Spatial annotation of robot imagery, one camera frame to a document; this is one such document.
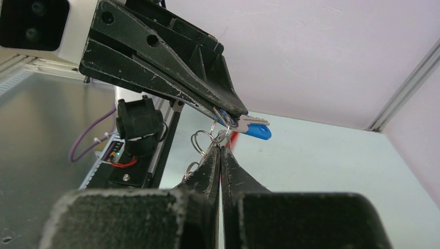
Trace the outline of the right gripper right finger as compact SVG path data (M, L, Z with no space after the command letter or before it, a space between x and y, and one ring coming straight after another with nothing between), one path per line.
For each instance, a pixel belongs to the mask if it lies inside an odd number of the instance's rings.
M221 148L226 248L391 248L378 212L355 192L272 192Z

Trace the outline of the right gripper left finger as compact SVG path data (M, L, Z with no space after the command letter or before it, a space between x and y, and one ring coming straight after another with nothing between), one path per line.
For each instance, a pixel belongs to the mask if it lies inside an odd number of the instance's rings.
M66 193L42 230L40 248L218 248L220 147L171 189Z

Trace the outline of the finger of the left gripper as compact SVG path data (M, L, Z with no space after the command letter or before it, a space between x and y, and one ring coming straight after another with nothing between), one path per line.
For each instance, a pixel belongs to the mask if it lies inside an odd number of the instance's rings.
M172 76L194 94L204 106L222 108L230 115L244 115L248 109L234 90L223 45L209 33L189 23L156 1L126 1L125 7L155 31L181 60Z
M79 71L134 92L177 100L210 118L214 110L172 76L181 60L158 34L118 1L98 1Z

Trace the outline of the blue key tag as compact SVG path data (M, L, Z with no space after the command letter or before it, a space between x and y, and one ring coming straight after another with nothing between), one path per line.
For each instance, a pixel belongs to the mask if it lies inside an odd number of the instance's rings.
M269 140L272 133L269 129L269 121L266 119L241 115L234 120L225 110L214 107L214 114L217 116L218 123L232 130L261 140Z

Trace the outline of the red-handled key organizer with rings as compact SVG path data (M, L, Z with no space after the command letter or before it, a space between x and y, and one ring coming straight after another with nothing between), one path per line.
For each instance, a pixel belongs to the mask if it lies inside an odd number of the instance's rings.
M206 142L200 142L199 137L204 135L209 139L209 144ZM182 181L184 182L185 180L187 180L191 175L195 173L197 169L201 167L202 163L206 160L208 156L209 150L211 150L212 147L225 145L230 149L234 149L236 141L238 139L238 135L239 133L236 131L226 132L226 130L220 130L217 134L213 134L212 132L210 133L205 130L199 130L195 132L190 137L190 140L193 148L201 156L201 159L199 161L194 161L188 165L182 177Z

